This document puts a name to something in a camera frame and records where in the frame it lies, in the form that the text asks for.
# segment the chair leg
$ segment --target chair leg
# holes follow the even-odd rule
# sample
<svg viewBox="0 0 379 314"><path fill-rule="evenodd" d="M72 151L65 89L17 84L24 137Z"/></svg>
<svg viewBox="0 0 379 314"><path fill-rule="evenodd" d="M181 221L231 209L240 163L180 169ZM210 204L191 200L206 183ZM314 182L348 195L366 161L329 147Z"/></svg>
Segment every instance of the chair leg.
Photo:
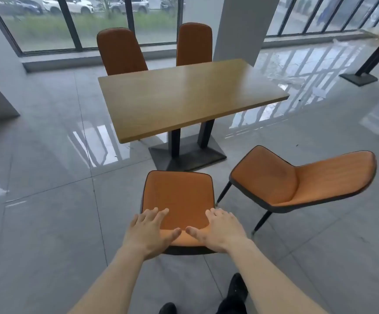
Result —
<svg viewBox="0 0 379 314"><path fill-rule="evenodd" d="M220 196L217 199L217 202L215 206L218 205L218 203L223 199L224 195L226 195L227 191L229 190L230 186L232 186L232 183L228 182L226 186L224 187L223 191L221 192Z"/></svg>
<svg viewBox="0 0 379 314"><path fill-rule="evenodd" d="M267 221L267 219L271 216L272 212L270 211L267 211L264 216L262 216L261 220L257 223L257 225L255 226L255 229L252 230L251 234L252 236L255 234L255 232L257 232L257 230L259 228L261 228L261 226Z"/></svg>

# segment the black shoe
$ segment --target black shoe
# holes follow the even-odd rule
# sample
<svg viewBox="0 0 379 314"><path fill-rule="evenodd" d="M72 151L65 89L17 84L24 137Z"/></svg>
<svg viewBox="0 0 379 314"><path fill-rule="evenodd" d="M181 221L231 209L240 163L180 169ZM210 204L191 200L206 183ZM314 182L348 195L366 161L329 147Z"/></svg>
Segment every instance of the black shoe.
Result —
<svg viewBox="0 0 379 314"><path fill-rule="evenodd" d="M176 306L172 302L166 303L162 306L159 314L176 314Z"/></svg>
<svg viewBox="0 0 379 314"><path fill-rule="evenodd" d="M227 296L229 297L233 295L237 295L242 299L242 301L246 301L246 298L248 297L248 288L246 287L240 273L235 273L230 280Z"/></svg>

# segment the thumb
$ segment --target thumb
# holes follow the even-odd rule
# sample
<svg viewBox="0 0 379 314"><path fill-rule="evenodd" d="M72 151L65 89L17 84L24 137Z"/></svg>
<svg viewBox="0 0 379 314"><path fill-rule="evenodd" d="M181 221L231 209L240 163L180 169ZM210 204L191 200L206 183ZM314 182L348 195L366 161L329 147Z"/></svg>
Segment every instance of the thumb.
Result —
<svg viewBox="0 0 379 314"><path fill-rule="evenodd" d="M187 228L185 228L185 232L189 234L191 237L196 238L199 242L204 243L205 236L201 233L199 229L188 226Z"/></svg>
<svg viewBox="0 0 379 314"><path fill-rule="evenodd" d="M181 235L181 228L174 229L173 232L171 232L166 238L165 241L170 245L176 238L178 238Z"/></svg>

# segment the black pants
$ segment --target black pants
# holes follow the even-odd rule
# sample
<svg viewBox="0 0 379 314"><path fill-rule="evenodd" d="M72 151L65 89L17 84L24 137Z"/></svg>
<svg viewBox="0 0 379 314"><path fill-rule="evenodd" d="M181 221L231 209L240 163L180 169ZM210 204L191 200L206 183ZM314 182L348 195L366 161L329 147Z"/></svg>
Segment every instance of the black pants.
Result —
<svg viewBox="0 0 379 314"><path fill-rule="evenodd" d="M217 314L246 314L245 302L236 295L228 296L218 306Z"/></svg>

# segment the gray tile floor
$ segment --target gray tile floor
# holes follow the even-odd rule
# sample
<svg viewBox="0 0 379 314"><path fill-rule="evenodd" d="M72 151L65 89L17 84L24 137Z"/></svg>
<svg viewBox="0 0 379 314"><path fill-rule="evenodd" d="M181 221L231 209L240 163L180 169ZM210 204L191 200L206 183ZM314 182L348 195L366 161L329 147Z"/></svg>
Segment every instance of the gray tile floor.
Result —
<svg viewBox="0 0 379 314"><path fill-rule="evenodd" d="M218 196L230 170L258 144L295 165L362 149L376 154L378 172L364 193L274 215L254 237L332 313L379 313L379 81L358 88L338 77L360 67L377 45L261 51L255 68L290 98L217 119L212 134L228 158L201 170L213 177ZM379 78L379 65L373 74ZM155 169L148 147L166 142L166 134L119 144L98 86L102 75L103 67L30 74L16 106L22 116L0 122L0 313L67 312L139 211L145 177ZM198 128L184 128L182 136ZM247 232L264 214L235 188L222 206ZM173 301L180 313L214 313L235 271L223 254L162 255L144 264L129 312L157 313ZM250 300L248 308L255 312Z"/></svg>

